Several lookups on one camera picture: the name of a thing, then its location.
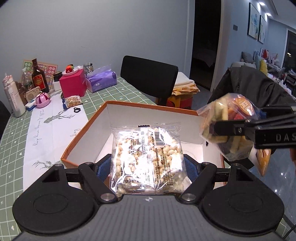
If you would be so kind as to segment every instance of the red stool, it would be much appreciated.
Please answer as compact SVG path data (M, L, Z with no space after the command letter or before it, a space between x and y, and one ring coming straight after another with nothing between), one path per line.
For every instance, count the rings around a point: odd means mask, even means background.
M191 109L192 95L172 95L168 98L166 106L181 109Z

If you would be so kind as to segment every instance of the pink bowl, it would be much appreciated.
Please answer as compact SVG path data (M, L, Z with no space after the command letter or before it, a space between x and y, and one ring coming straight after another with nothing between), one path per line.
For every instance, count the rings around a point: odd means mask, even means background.
M36 96L36 106L38 108L43 108L43 107L47 106L49 103L50 103L50 98L47 93L40 92Z

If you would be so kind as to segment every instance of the yellow pillow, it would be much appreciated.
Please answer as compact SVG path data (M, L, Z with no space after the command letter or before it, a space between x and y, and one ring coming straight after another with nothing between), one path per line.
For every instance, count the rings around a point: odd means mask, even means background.
M261 59L260 63L261 63L260 71L267 76L267 74L268 74L267 64L265 63L265 61L263 59Z

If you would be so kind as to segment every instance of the framed picture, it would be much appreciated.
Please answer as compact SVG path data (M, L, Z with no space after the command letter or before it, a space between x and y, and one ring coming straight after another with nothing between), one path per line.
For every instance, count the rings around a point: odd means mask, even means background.
M259 24L259 36L258 41L260 43L265 42L265 32L266 32L266 21L265 19L260 15L260 24Z
M259 19L260 19L259 12L251 3L249 3L248 35L250 35L254 39L258 39Z

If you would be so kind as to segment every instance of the magenta cube box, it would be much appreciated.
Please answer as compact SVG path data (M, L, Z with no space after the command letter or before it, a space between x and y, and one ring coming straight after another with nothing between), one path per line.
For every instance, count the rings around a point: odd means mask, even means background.
M72 95L79 95L80 97L85 95L87 86L83 69L80 69L72 75L63 75L59 79L59 83L61 84L64 98Z

